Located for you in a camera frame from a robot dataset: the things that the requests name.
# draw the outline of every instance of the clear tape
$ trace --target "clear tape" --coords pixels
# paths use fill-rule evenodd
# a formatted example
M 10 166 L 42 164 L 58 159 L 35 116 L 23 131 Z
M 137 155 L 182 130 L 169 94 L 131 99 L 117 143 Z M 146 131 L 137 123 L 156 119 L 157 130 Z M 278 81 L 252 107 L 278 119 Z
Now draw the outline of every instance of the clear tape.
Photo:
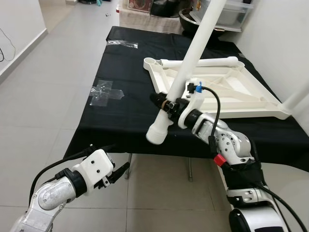
M 132 47 L 132 48 L 139 47 L 139 43 L 132 43 L 132 42 L 128 42 L 125 40 L 108 40 L 106 45 L 107 46 L 108 45 L 122 45 L 122 46 Z
M 120 100 L 124 93 L 120 89 L 112 89 L 112 81 L 99 80 L 97 86 L 92 86 L 90 90 L 92 96 L 90 105 L 107 106 L 108 99 Z

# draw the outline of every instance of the floor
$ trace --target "floor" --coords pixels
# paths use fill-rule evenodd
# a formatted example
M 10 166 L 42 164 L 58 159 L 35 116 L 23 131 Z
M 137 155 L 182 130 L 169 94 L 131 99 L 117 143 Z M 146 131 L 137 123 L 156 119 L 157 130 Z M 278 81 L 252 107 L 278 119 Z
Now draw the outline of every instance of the floor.
M 105 38 L 119 25 L 117 2 L 77 4 L 0 85 L 0 231 L 28 204 L 34 176 L 61 159 L 79 123 Z M 111 154 L 117 166 L 128 154 Z M 71 161 L 47 172 L 43 183 Z M 206 159 L 134 154 L 129 180 L 121 178 L 66 205 L 56 232 L 228 232 L 222 183 Z
M 74 8 L 65 0 L 39 0 L 48 32 L 51 32 Z

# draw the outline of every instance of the white plastic tube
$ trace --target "white plastic tube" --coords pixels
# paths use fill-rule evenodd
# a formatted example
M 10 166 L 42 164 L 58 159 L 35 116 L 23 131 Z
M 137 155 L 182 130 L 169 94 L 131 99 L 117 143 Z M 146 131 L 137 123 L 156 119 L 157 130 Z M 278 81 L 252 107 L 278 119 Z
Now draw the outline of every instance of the white plastic tube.
M 300 90 L 292 94 L 284 103 L 278 105 L 282 111 L 291 114 L 292 110 L 309 94 L 309 82 L 303 85 Z
M 175 68 L 183 64 L 182 60 L 161 59 L 160 61 L 163 68 Z M 227 57 L 218 59 L 200 59 L 197 62 L 196 67 L 215 67 L 215 66 L 236 67 L 237 65 L 238 65 L 237 57 Z
M 226 0 L 211 0 L 183 59 L 183 63 L 179 68 L 177 76 L 169 90 L 167 95 L 168 100 L 175 101 L 178 97 L 182 96 L 185 89 L 185 82 L 191 78 L 192 70 L 197 65 L 197 62 L 206 47 L 225 3 Z M 168 134 L 168 127 L 171 124 L 172 122 L 169 120 L 167 113 L 160 110 L 155 122 L 149 127 L 146 138 L 153 144 L 158 145 L 163 143 Z

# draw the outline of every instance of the wire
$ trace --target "wire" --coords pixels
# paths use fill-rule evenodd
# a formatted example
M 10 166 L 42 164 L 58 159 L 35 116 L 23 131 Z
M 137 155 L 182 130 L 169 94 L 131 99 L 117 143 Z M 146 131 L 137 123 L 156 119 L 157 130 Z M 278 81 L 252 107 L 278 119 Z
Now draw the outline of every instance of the wire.
M 49 180 L 45 181 L 43 184 L 46 184 L 46 183 L 52 182 L 52 181 L 54 181 L 54 180 L 56 180 L 56 177 L 53 177 L 53 178 L 51 178 L 51 179 L 49 179 Z
M 31 189 L 30 189 L 30 195 L 29 195 L 29 206 L 30 206 L 30 202 L 31 202 L 31 198 L 32 198 L 32 195 L 34 193 L 34 189 L 35 189 L 35 186 L 39 180 L 39 178 L 41 177 L 41 175 L 43 175 L 46 171 L 48 171 L 49 169 L 51 168 L 54 168 L 66 161 L 69 161 L 69 160 L 76 160 L 76 159 L 79 159 L 79 158 L 82 158 L 82 157 L 85 157 L 86 156 L 86 153 L 84 151 L 81 151 L 73 156 L 70 156 L 70 157 L 67 157 L 67 158 L 64 158 L 62 160 L 59 160 L 55 163 L 52 163 L 51 165 L 47 166 L 46 168 L 42 169 L 37 175 L 36 177 L 34 178 L 33 182 L 32 182 L 32 185 L 31 185 Z
M 219 96 L 217 95 L 217 93 L 215 91 L 213 91 L 211 88 L 207 88 L 207 87 L 202 86 L 202 89 L 211 92 L 217 100 L 217 104 L 218 104 L 217 114 L 216 114 L 216 119 L 213 123 L 213 127 L 212 127 L 212 130 L 211 130 L 211 136 L 214 136 L 214 133 L 216 131 L 216 127 L 217 127 L 217 124 L 218 124 L 218 121 L 219 121 L 220 110 L 221 110 L 220 99 L 219 99 Z
M 215 96 L 215 98 L 216 98 L 216 100 L 217 100 L 217 103 L 218 103 L 216 118 L 215 118 L 215 121 L 214 121 L 212 130 L 211 130 L 211 136 L 214 136 L 214 133 L 215 133 L 215 130 L 216 130 L 216 127 L 217 127 L 217 124 L 218 124 L 219 116 L 220 116 L 220 110 L 221 110 L 220 99 L 219 99 L 217 93 L 216 93 L 215 91 L 213 91 L 212 89 L 207 88 L 207 87 L 204 87 L 204 86 L 202 86 L 201 88 L 202 88 L 203 90 L 207 90 L 207 91 L 211 92 L 211 93 Z M 254 151 L 255 155 L 257 156 L 257 151 L 256 151 L 256 145 L 255 145 L 255 143 L 253 143 L 253 151 Z M 246 176 L 244 176 L 243 174 L 241 174 L 241 176 L 242 176 L 244 179 L 247 180 Z M 254 186 L 256 186 L 257 188 L 259 188 L 259 189 L 261 189 L 261 190 L 267 192 L 267 193 L 268 193 L 269 195 L 271 195 L 274 199 L 276 199 L 276 200 L 279 201 L 281 204 L 283 204 L 283 206 L 284 206 L 287 210 L 289 210 L 289 212 L 290 212 L 290 213 L 293 215 L 293 217 L 296 219 L 296 221 L 298 222 L 298 224 L 299 224 L 299 226 L 301 227 L 301 229 L 303 230 L 303 232 L 308 232 L 307 229 L 306 229 L 306 227 L 305 227 L 305 225 L 303 224 L 303 222 L 301 221 L 301 219 L 298 217 L 298 215 L 295 213 L 295 211 L 294 211 L 294 210 L 288 205 L 288 203 L 286 203 L 281 197 L 279 197 L 276 193 L 272 192 L 271 190 L 265 188 L 265 187 L 262 186 L 262 185 L 259 185 L 259 184 L 254 183 L 254 182 L 251 182 L 251 184 L 254 185 Z M 281 210 L 280 210 L 279 207 L 278 207 L 278 210 L 280 211 L 280 213 L 281 213 L 281 215 L 282 215 L 282 218 L 283 218 L 283 220 L 284 220 L 284 222 L 285 222 L 285 224 L 286 224 L 286 226 L 287 226 L 287 228 L 288 228 L 288 231 L 290 232 L 291 230 L 290 230 L 290 228 L 289 228 L 289 226 L 288 226 L 288 224 L 287 224 L 287 222 L 286 222 L 286 220 L 285 220 L 285 218 L 284 218 L 284 216 L 283 216 L 283 214 L 282 214 L 282 212 L 281 212 Z
M 260 167 L 260 169 L 261 169 L 262 166 L 261 166 L 261 162 L 260 162 L 259 156 L 258 156 L 258 154 L 257 154 L 257 148 L 256 148 L 255 141 L 254 141 L 253 139 L 251 139 L 251 138 L 249 138 L 249 141 L 250 141 L 250 143 L 251 143 L 251 153 L 252 153 L 252 155 L 253 155 L 253 157 L 254 157 L 254 159 L 255 159 L 255 162 L 258 162 L 258 163 L 259 163 L 259 167 Z M 287 223 L 287 221 L 286 221 L 286 219 L 285 219 L 285 217 L 284 217 L 282 211 L 280 210 L 280 208 L 279 208 L 279 206 L 278 206 L 278 204 L 277 204 L 276 199 L 275 199 L 274 197 L 273 197 L 273 199 L 274 199 L 274 203 L 276 204 L 276 206 L 277 206 L 277 208 L 278 208 L 278 210 L 279 210 L 279 212 L 280 212 L 280 214 L 281 214 L 281 216 L 282 216 L 282 218 L 283 218 L 283 221 L 284 221 L 284 223 L 285 223 L 285 225 L 286 225 L 286 227 L 287 227 L 287 229 L 288 229 L 288 232 L 291 232 L 291 229 L 290 229 L 290 227 L 289 227 L 289 225 L 288 225 L 288 223 Z
M 4 54 L 3 54 L 2 50 L 1 50 L 1 48 L 0 48 L 0 53 L 2 55 L 2 59 L 0 60 L 0 62 L 2 62 L 2 61 L 4 61 Z
M 6 59 L 6 58 L 4 57 L 4 54 L 3 54 L 2 50 L 1 50 L 1 48 L 0 48 L 1 54 L 2 54 L 2 60 L 1 60 L 0 62 L 2 62 L 3 60 L 12 61 L 12 60 L 15 58 L 15 55 L 16 55 L 16 47 L 13 45 L 11 39 L 4 33 L 4 31 L 3 31 L 1 28 L 0 28 L 0 30 L 2 31 L 2 33 L 4 34 L 4 36 L 10 41 L 12 47 L 14 48 L 14 55 L 13 55 L 13 58 L 12 58 L 12 59 Z
M 285 202 L 281 197 L 279 197 L 276 193 L 274 193 L 273 191 L 265 188 L 264 186 L 257 184 L 255 182 L 250 181 L 244 174 L 240 173 L 240 176 L 245 179 L 246 181 L 250 182 L 250 184 L 252 184 L 253 186 L 257 187 L 258 189 L 261 189 L 265 192 L 267 192 L 269 195 L 271 195 L 273 198 L 275 198 L 278 202 L 280 202 L 281 204 L 283 204 L 283 206 L 292 214 L 292 216 L 295 218 L 295 220 L 298 222 L 300 228 L 302 229 L 303 232 L 308 232 L 305 225 L 303 224 L 303 222 L 301 221 L 301 219 L 299 218 L 299 216 L 295 213 L 295 211 L 288 205 L 287 202 Z M 285 218 L 283 217 L 283 220 L 285 222 L 285 224 L 287 225 L 288 230 L 290 231 L 290 228 L 285 220 Z
M 293 215 L 293 217 L 295 218 L 295 220 L 298 222 L 299 226 L 301 227 L 301 229 L 303 230 L 303 232 L 308 232 L 305 225 L 303 224 L 303 222 L 301 221 L 301 219 L 298 217 L 298 215 L 295 213 L 295 211 L 288 205 L 287 202 L 285 202 L 281 197 L 279 197 L 276 193 L 272 192 L 271 190 L 265 188 L 264 186 L 261 186 L 259 184 L 255 184 L 257 188 L 267 192 L 269 195 L 271 195 L 273 198 L 275 198 L 276 200 L 278 200 L 278 202 L 280 202 L 281 204 L 284 205 L 284 207 L 290 211 L 290 213 Z
M 111 144 L 111 145 L 103 146 L 103 147 L 101 147 L 100 149 L 103 149 L 105 152 L 107 152 L 107 151 L 112 150 L 115 146 L 116 146 L 116 144 Z M 88 156 L 88 152 L 89 152 L 89 151 L 91 151 L 91 149 L 89 150 L 89 148 L 86 148 L 86 149 L 84 149 L 83 151 L 81 151 L 81 152 L 79 152 L 79 153 L 76 153 L 76 154 L 74 154 L 74 155 L 72 155 L 72 156 L 69 156 L 69 157 L 64 158 L 64 159 L 62 159 L 62 160 L 59 160 L 59 161 L 57 161 L 57 162 L 55 162 L 55 163 L 52 163 L 51 165 L 49 165 L 49 166 L 45 167 L 44 169 L 42 169 L 42 170 L 36 175 L 36 177 L 34 178 L 34 180 L 33 180 L 33 182 L 32 182 L 31 189 L 30 189 L 30 195 L 29 195 L 29 206 L 30 206 L 30 203 L 31 203 L 31 198 L 32 198 L 32 195 L 33 195 L 33 193 L 34 193 L 35 186 L 36 186 L 36 184 L 37 184 L 39 178 L 40 178 L 45 172 L 47 172 L 48 170 L 50 170 L 50 169 L 52 169 L 52 168 L 54 168 L 54 167 L 56 167 L 56 166 L 58 166 L 58 165 L 60 165 L 60 164 L 62 164 L 62 163 L 64 163 L 64 162 L 67 162 L 67 161 L 69 161 L 69 160 L 76 160 L 76 159 L 79 159 L 79 158 Z M 46 181 L 45 183 L 50 182 L 50 181 L 53 181 L 53 180 L 54 180 L 54 179 L 52 178 L 52 179 Z

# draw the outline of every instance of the white plastic tray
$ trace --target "white plastic tray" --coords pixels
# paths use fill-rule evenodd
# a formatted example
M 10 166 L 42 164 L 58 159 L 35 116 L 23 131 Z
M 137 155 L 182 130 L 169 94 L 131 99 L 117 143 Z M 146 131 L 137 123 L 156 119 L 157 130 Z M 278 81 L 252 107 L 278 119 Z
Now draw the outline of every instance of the white plastic tray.
M 169 91 L 178 68 L 163 68 L 152 58 L 144 59 L 144 69 L 149 72 L 156 93 Z M 196 67 L 192 78 L 198 78 L 203 86 L 216 91 L 221 102 L 220 118 L 274 116 L 286 119 L 290 116 L 278 108 L 280 102 L 252 76 L 241 62 L 232 68 Z M 216 114 L 216 99 L 207 91 L 203 91 L 203 94 L 205 100 L 200 111 Z M 188 95 L 185 91 L 182 97 L 190 100 Z

